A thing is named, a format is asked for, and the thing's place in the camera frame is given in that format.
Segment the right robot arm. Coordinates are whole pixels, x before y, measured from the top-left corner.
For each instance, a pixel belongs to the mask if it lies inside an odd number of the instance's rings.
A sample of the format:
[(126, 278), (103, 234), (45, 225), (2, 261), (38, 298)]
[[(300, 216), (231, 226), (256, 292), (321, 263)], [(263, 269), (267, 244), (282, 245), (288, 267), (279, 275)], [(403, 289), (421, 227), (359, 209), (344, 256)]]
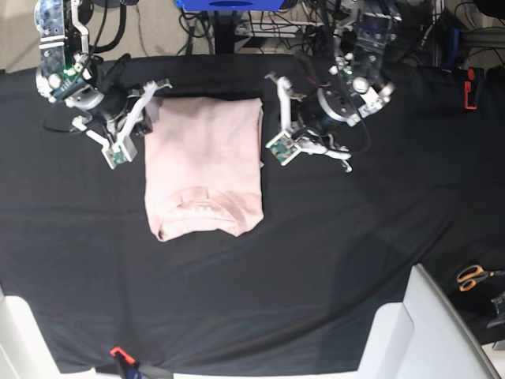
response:
[[(85, 113), (84, 126), (114, 142), (133, 109), (133, 93), (120, 84), (131, 60), (122, 55), (107, 71), (100, 69), (104, 52), (121, 41), (127, 8), (136, 1), (38, 1), (34, 20), (39, 32), (39, 94), (50, 103), (64, 103)], [(101, 46), (109, 8), (119, 8), (119, 26), (111, 42)]]

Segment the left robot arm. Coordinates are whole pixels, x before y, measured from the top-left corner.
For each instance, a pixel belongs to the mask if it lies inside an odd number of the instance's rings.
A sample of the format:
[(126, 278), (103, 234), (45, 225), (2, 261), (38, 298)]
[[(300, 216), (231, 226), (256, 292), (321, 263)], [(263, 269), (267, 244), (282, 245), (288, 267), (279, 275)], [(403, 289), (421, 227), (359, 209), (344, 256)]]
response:
[(365, 130), (364, 120), (386, 107), (394, 84), (382, 71), (387, 45), (396, 37), (402, 17), (393, 1), (351, 1), (335, 6), (331, 27), (324, 28), (332, 59), (327, 78), (320, 77), (305, 52), (297, 62), (314, 90), (296, 106), (294, 141), (308, 141), (330, 150), (343, 126)]

